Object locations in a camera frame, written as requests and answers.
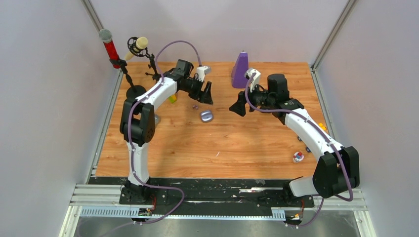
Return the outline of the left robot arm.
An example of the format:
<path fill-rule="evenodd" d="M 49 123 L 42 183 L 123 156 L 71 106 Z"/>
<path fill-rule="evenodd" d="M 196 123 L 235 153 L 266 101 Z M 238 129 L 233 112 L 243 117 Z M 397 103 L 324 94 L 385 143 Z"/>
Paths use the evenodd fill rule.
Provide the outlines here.
<path fill-rule="evenodd" d="M 151 199 L 148 150 L 156 130 L 155 111 L 178 91 L 203 104 L 213 104 L 211 82 L 204 78 L 211 72 L 209 66 L 179 59 L 176 66 L 161 74 L 158 82 L 144 94 L 124 102 L 120 132 L 129 152 L 129 175 L 122 189 L 121 201 L 145 204 Z"/>

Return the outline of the lavender oval charging case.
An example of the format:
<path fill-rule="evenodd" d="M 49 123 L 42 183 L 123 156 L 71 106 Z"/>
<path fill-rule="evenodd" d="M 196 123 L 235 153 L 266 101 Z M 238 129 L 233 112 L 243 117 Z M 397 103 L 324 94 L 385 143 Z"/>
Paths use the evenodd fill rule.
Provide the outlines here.
<path fill-rule="evenodd" d="M 200 119 L 203 123 L 208 123 L 214 119 L 214 115 L 211 110 L 205 110 L 200 112 Z"/>

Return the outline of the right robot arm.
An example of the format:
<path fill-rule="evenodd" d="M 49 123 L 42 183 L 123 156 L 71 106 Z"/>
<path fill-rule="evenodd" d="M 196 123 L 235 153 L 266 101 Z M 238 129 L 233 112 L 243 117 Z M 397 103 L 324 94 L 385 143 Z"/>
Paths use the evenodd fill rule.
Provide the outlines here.
<path fill-rule="evenodd" d="M 237 102 L 229 110 L 243 117 L 249 105 L 249 112 L 272 114 L 298 136 L 317 161 L 313 175 L 295 178 L 284 185 L 283 202 L 295 206 L 303 196 L 352 201 L 353 189 L 360 184 L 358 151 L 337 142 L 297 99 L 290 97 L 284 74 L 269 75 L 266 89 L 258 83 L 260 76 L 255 69 L 245 73 L 245 90 L 238 94 Z"/>

